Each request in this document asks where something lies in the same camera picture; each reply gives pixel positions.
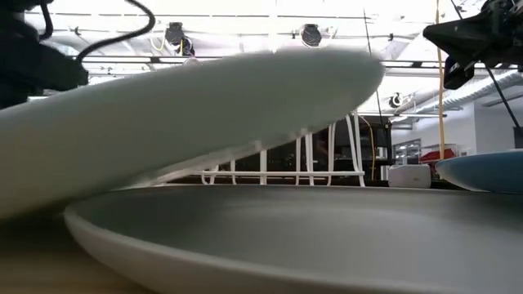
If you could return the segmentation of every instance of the blue plate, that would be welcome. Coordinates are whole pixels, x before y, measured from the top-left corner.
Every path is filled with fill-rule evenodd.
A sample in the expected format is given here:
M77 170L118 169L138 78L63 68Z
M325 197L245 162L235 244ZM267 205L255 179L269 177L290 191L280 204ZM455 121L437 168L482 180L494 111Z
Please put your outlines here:
M436 170L448 182L473 191L523 194L523 150L446 159Z

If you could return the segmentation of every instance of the gray plate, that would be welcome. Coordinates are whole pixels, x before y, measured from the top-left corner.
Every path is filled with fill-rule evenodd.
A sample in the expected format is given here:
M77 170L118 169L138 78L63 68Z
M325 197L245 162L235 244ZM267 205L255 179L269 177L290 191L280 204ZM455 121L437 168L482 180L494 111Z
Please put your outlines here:
M519 293L522 212L510 194L177 186L65 218L97 260L163 293Z

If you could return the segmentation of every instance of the white container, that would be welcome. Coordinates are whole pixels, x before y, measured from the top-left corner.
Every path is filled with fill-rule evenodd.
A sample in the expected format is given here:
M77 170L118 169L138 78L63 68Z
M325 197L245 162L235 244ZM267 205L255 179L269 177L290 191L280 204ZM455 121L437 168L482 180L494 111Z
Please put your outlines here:
M389 169L389 186L428 189L431 187L431 168L427 164L392 166Z

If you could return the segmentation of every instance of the table surface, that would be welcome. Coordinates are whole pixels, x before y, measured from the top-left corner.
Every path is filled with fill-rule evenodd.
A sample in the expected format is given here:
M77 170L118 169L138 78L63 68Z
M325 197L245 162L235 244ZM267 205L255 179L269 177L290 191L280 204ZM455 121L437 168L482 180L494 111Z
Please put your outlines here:
M2 294L151 293L92 259L61 217L0 225L0 265Z

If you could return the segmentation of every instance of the yellow pole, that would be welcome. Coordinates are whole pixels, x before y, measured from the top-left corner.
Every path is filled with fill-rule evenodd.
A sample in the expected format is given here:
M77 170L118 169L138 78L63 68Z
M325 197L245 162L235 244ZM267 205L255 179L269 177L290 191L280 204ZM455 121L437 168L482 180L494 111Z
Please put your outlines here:
M440 23L440 0L436 0L436 23ZM438 47L438 62L440 63L440 159L445 159L445 129L443 128L443 60Z

